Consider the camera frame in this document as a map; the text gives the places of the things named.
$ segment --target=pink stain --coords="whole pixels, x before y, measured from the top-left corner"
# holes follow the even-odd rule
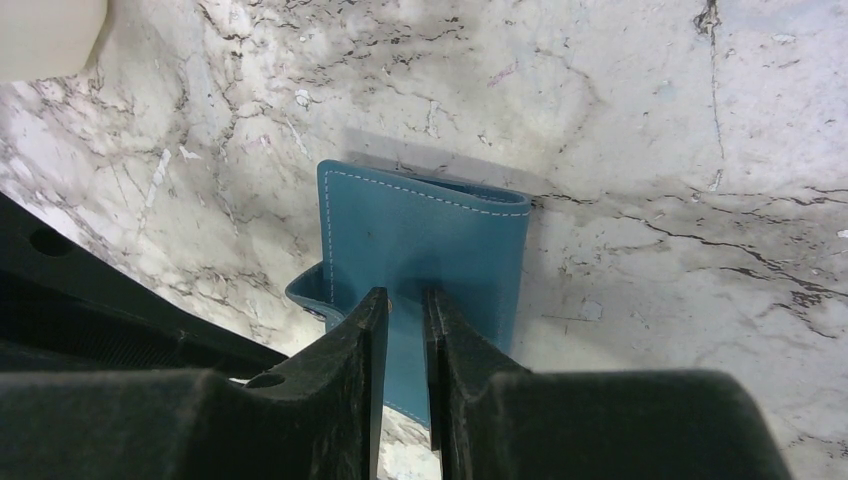
[[[489,83],[487,83],[486,86],[489,87],[489,88],[494,87],[495,85],[499,84],[501,82],[501,80],[504,79],[504,77],[508,77],[508,76],[512,75],[517,70],[518,70],[518,60],[516,60],[515,63],[508,65],[506,68],[504,68],[503,70],[498,72],[497,75],[495,75],[491,80],[489,80]]]

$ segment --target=blue pouch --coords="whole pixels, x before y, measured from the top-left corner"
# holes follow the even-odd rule
[[[325,160],[318,165],[324,261],[286,295],[338,325],[388,288],[386,405],[429,427],[422,297],[448,292],[468,322],[508,352],[530,198],[524,194]]]

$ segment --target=teal leather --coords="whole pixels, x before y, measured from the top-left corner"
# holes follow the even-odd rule
[[[439,287],[501,351],[512,342],[530,198],[449,180],[325,160],[318,165],[324,261],[286,289],[338,325],[388,288],[386,405],[429,427],[422,330],[425,287]]]

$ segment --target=blue wallet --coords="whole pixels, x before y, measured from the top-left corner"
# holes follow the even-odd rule
[[[318,165],[324,261],[287,288],[334,328],[375,286],[388,288],[386,405],[429,427],[422,299],[448,292],[508,352],[530,198],[456,181],[325,160]]]

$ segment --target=marble countertop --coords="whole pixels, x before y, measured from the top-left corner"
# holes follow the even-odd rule
[[[0,85],[0,190],[174,304],[293,354],[315,166],[537,195],[513,355],[699,367],[798,478],[848,476],[844,1],[110,4],[79,75]],[[386,411],[381,478],[438,478]]]

